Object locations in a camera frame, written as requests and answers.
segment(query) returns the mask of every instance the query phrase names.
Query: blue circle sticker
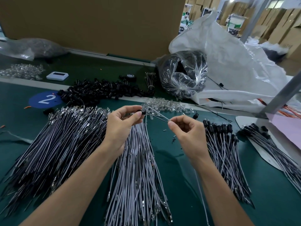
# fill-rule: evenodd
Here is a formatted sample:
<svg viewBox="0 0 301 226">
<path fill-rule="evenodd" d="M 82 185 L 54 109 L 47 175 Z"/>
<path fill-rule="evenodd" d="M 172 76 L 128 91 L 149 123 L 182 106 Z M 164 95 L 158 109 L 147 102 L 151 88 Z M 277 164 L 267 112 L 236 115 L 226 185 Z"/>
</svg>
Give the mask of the blue circle sticker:
<svg viewBox="0 0 301 226">
<path fill-rule="evenodd" d="M 34 108 L 51 108 L 62 103 L 57 91 L 46 91 L 31 97 L 28 104 Z"/>
</svg>

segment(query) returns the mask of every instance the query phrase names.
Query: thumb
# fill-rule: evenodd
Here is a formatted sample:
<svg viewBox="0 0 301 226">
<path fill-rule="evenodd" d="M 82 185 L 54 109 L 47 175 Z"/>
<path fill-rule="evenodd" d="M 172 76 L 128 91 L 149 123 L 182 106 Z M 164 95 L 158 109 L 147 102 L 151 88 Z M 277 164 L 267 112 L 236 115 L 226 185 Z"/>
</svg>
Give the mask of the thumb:
<svg viewBox="0 0 301 226">
<path fill-rule="evenodd" d="M 177 136 L 177 137 L 179 137 L 179 135 L 180 134 L 182 134 L 182 130 L 180 129 L 180 127 L 175 123 L 175 122 L 173 122 L 173 121 L 169 121 L 168 122 L 168 127 L 169 127 L 169 129 L 173 132 L 173 133 L 175 133 L 175 135 Z"/>
<path fill-rule="evenodd" d="M 130 125 L 133 125 L 135 122 L 137 122 L 142 116 L 142 112 L 138 111 L 131 115 L 128 119 L 126 119 L 126 122 L 128 122 Z"/>
</svg>

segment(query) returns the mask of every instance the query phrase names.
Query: forearm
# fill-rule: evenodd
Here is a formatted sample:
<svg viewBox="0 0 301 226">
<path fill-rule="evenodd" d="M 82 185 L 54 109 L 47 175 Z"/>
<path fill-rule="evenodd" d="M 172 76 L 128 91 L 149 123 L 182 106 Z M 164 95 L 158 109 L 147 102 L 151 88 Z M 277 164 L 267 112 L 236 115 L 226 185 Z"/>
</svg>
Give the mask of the forearm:
<svg viewBox="0 0 301 226">
<path fill-rule="evenodd" d="M 47 200 L 20 225 L 79 225 L 93 196 L 112 165 L 107 145 L 98 147 Z"/>
<path fill-rule="evenodd" d="M 210 158 L 195 163 L 216 226 L 254 226 Z"/>
</svg>

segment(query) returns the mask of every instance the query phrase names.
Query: white number 2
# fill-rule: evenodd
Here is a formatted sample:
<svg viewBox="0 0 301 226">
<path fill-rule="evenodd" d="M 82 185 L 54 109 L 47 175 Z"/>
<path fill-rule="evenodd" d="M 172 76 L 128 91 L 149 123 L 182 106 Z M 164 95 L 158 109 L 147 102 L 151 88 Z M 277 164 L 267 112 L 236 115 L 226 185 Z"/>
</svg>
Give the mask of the white number 2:
<svg viewBox="0 0 301 226">
<path fill-rule="evenodd" d="M 46 101 L 50 101 L 52 99 L 55 99 L 55 95 L 47 95 L 46 97 L 51 97 L 49 99 L 45 99 L 45 100 L 42 100 L 42 101 L 39 101 L 39 103 L 42 103 L 42 104 L 49 104 L 49 102 L 46 102 Z"/>
</svg>

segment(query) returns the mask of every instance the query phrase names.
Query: white electronic device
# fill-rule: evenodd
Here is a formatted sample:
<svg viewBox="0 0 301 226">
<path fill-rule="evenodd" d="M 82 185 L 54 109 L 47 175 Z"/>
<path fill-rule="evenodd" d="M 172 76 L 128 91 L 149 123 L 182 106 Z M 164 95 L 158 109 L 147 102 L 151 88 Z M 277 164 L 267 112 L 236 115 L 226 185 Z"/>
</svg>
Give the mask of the white electronic device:
<svg viewBox="0 0 301 226">
<path fill-rule="evenodd" d="M 46 76 L 47 79 L 49 80 L 57 80 L 57 81 L 63 81 L 65 80 L 69 74 L 64 73 L 64 72 L 52 72 L 49 75 Z"/>
</svg>

